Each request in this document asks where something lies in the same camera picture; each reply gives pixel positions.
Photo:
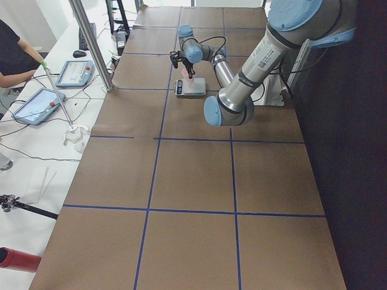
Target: metal pole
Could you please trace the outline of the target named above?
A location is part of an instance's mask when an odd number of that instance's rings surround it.
[[[53,89],[55,91],[56,97],[57,97],[57,99],[58,99],[58,101],[59,101],[59,103],[60,103],[60,105],[61,105],[61,107],[62,107],[62,109],[63,109],[63,111],[65,113],[65,116],[66,116],[68,124],[70,125],[70,128],[74,129],[73,122],[71,121],[70,116],[68,115],[68,112],[66,110],[65,104],[63,104],[63,101],[60,98],[59,92],[58,92],[58,90],[57,90],[57,88],[56,88],[56,86],[54,84],[53,79],[51,78],[51,74],[50,74],[50,71],[47,68],[46,63],[43,61],[43,62],[41,62],[41,65],[43,66],[43,68],[44,68],[44,70],[45,70],[45,72],[47,74],[48,80],[50,81],[51,86],[53,87]]]
[[[77,19],[79,28],[83,35],[85,36],[86,43],[88,44],[90,53],[94,59],[97,70],[102,78],[103,83],[105,84],[106,90],[110,92],[113,89],[113,82],[110,79],[108,70],[106,69],[101,51],[99,50],[97,39],[94,37],[93,32],[91,31],[89,20],[87,18],[85,9],[82,5],[81,0],[69,0],[71,8],[75,18]]]

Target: tripod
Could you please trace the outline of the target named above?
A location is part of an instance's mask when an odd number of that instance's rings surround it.
[[[58,218],[56,213],[51,213],[37,207],[32,207],[28,204],[23,204],[22,202],[17,201],[18,199],[20,199],[20,197],[17,198],[15,195],[0,195],[0,205],[4,213],[9,213],[12,208],[18,207],[22,208],[23,210],[32,211],[33,213],[41,214],[52,219]]]

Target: blue joint cap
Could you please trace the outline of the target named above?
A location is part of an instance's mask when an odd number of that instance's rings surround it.
[[[201,62],[201,60],[203,59],[202,50],[195,45],[190,46],[184,52],[190,63],[198,63]]]
[[[211,126],[219,127],[222,124],[222,113],[218,99],[213,95],[204,102],[204,118]]]
[[[192,27],[190,25],[184,24],[179,26],[178,35],[179,37],[193,36],[194,31],[192,30]]]
[[[309,43],[310,48],[325,48],[325,47],[336,47],[338,45],[347,44],[355,36],[356,28],[330,35],[325,38],[315,40]]]
[[[319,11],[323,0],[277,0],[268,13],[270,26],[278,31],[291,31],[303,26]]]

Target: label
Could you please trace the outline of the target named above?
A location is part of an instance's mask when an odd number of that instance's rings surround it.
[[[266,45],[263,39],[253,52],[254,63],[261,70],[267,71],[280,55],[281,52],[276,50],[274,45]]]

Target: red cylinder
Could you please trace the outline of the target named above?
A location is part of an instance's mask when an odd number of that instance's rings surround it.
[[[16,251],[8,248],[0,248],[0,268],[35,273],[41,257]]]

